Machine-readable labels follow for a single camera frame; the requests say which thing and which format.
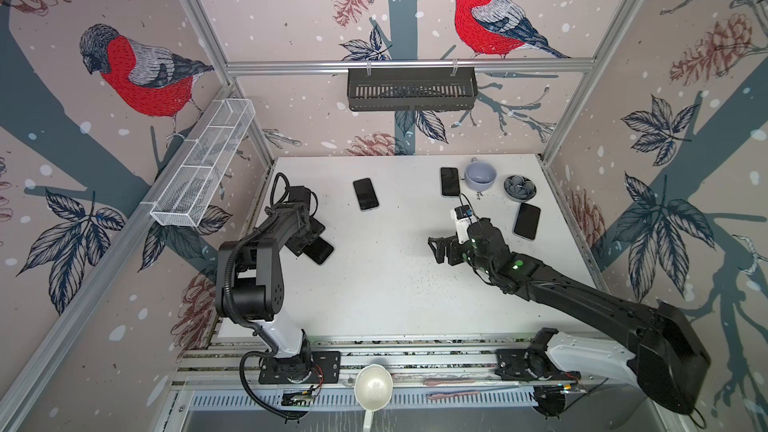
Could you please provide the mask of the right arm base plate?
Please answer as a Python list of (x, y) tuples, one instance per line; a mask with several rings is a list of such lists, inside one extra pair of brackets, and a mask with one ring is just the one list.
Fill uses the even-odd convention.
[(495, 351), (497, 366), (494, 373), (502, 381), (570, 381), (581, 380), (579, 372), (559, 369), (550, 358), (540, 351), (529, 349), (498, 349)]

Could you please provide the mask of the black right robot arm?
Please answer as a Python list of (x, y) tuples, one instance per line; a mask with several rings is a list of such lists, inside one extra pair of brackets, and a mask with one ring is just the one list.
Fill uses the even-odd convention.
[(544, 327), (527, 348), (497, 351), (495, 372), (502, 380), (578, 381), (596, 375), (634, 386), (671, 412), (695, 412), (711, 358), (677, 307), (628, 302), (513, 252), (487, 218), (427, 243), (437, 262), (465, 263), (502, 293), (554, 308), (604, 335), (578, 338)]

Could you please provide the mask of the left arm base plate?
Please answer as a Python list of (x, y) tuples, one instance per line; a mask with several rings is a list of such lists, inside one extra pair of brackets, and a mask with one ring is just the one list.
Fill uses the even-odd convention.
[(302, 353), (290, 358), (269, 358), (260, 366), (260, 385), (336, 384), (339, 380), (339, 351)]

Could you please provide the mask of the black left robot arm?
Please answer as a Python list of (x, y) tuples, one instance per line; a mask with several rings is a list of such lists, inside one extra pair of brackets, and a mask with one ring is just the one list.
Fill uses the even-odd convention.
[(218, 250), (215, 309), (219, 316), (248, 329), (267, 347), (255, 353), (268, 380), (298, 383), (313, 371), (311, 346), (303, 329), (279, 313), (285, 298), (280, 252), (301, 254), (325, 226), (314, 217), (319, 202), (311, 189), (275, 175), (266, 219), (238, 241)]

